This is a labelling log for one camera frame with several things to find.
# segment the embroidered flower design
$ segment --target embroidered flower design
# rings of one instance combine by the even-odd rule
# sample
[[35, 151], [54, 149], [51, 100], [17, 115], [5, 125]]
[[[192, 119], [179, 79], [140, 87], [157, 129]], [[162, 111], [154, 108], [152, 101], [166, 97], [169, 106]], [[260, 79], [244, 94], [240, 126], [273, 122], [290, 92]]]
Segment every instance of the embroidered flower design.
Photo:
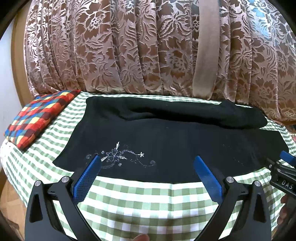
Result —
[[101, 154], [102, 155], [105, 155], [101, 161], [106, 161], [106, 162], [109, 162], [108, 165], [106, 166], [102, 166], [101, 168], [102, 169], [109, 169], [111, 167], [113, 167], [116, 163], [118, 163], [118, 166], [122, 166], [122, 163], [120, 163], [120, 160], [127, 160], [127, 158], [124, 156], [125, 153], [131, 153], [133, 155], [135, 155], [135, 159], [130, 159], [131, 162], [133, 163], [139, 163], [141, 164], [143, 167], [151, 167], [151, 166], [155, 166], [155, 161], [150, 161], [150, 165], [145, 165], [143, 164], [139, 158], [142, 158], [144, 157], [144, 153], [140, 153], [140, 154], [136, 154], [134, 153], [133, 151], [127, 149], [128, 147], [126, 146], [126, 148], [122, 151], [120, 151], [118, 148], [119, 148], [119, 142], [116, 144], [116, 147], [113, 148], [110, 152], [105, 152], [105, 151], [102, 151]]

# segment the beige strap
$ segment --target beige strap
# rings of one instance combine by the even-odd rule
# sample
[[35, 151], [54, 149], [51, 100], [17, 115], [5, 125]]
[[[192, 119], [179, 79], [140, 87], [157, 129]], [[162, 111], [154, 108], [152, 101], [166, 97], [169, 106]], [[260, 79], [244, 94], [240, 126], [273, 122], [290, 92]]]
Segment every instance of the beige strap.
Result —
[[220, 14], [218, 0], [199, 0], [200, 26], [193, 97], [210, 99], [218, 71], [220, 44]]

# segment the black cloth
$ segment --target black cloth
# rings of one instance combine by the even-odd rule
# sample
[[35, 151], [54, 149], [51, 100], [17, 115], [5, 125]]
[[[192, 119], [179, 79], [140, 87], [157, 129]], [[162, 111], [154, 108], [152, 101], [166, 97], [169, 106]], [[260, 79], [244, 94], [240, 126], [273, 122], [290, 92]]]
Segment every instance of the black cloth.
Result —
[[200, 179], [193, 168], [197, 155], [224, 176], [261, 169], [288, 147], [258, 108], [169, 102], [134, 97], [90, 97], [82, 120], [54, 164], [68, 171], [99, 153], [99, 176], [157, 183]]

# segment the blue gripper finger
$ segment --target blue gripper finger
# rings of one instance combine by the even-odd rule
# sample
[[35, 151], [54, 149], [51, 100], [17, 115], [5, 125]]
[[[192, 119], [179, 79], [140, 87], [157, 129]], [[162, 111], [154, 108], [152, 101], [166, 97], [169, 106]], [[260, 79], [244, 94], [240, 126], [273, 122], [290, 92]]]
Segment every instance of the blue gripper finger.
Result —
[[222, 186], [200, 156], [195, 158], [193, 166], [212, 201], [221, 204], [223, 202]]
[[280, 158], [289, 163], [291, 166], [296, 167], [296, 157], [292, 156], [291, 154], [282, 151], [280, 154]]
[[100, 170], [101, 158], [100, 156], [96, 155], [73, 188], [73, 202], [76, 205], [79, 202], [84, 201]]

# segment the checkered tablecloth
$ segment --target checkered tablecloth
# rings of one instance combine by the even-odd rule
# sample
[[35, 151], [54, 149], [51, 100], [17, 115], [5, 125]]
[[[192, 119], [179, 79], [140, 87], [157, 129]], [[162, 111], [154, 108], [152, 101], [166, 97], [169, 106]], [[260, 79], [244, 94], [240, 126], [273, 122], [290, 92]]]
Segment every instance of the checkered tablecloth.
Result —
[[[72, 174], [56, 167], [52, 162], [63, 150], [75, 126], [82, 119], [86, 108], [85, 100], [91, 96], [94, 95], [80, 93], [25, 152], [7, 141], [2, 144], [0, 159], [3, 168], [9, 182], [26, 205], [36, 180], [52, 183]], [[169, 96], [102, 96], [219, 103]], [[285, 127], [268, 120], [263, 129], [279, 131], [290, 153], [296, 155], [296, 144]], [[254, 180], [262, 183], [273, 229], [283, 193], [269, 185], [269, 170], [261, 169], [235, 179], [249, 184]], [[106, 177], [97, 177], [84, 202], [78, 205], [98, 236], [102, 240], [113, 241], [129, 240], [139, 233], [148, 233], [152, 241], [194, 240], [217, 206], [217, 203], [211, 201], [202, 183], [143, 183]], [[237, 202], [221, 237], [230, 233], [240, 206], [241, 202]], [[55, 202], [55, 207], [66, 234], [74, 237], [58, 202]]]

